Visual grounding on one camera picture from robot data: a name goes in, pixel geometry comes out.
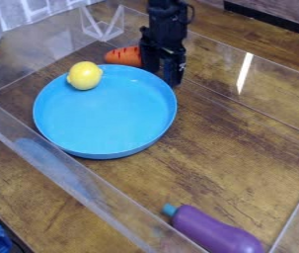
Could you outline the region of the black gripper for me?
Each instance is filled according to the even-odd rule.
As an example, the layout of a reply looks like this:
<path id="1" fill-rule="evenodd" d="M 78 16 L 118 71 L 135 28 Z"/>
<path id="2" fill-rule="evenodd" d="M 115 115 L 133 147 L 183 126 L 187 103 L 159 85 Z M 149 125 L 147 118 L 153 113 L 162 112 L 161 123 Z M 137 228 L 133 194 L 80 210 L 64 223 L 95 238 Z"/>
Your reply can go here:
<path id="1" fill-rule="evenodd" d="M 141 27 L 141 54 L 143 69 L 159 70 L 158 52 L 170 55 L 163 59 L 163 80 L 170 87 L 181 84 L 186 68 L 183 40 L 187 37 L 190 4 L 149 4 L 150 25 Z"/>

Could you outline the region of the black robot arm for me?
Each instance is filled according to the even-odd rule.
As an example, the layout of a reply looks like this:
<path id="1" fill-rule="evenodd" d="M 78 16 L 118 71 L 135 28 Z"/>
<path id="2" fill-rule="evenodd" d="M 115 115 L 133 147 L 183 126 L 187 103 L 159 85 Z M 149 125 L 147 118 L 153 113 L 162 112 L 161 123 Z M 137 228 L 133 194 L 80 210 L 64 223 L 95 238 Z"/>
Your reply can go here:
<path id="1" fill-rule="evenodd" d="M 159 71 L 163 64 L 163 80 L 170 87 L 181 84 L 186 68 L 187 25 L 194 16 L 187 15 L 193 8 L 183 0 L 149 0 L 150 25 L 141 27 L 141 56 L 143 69 Z"/>

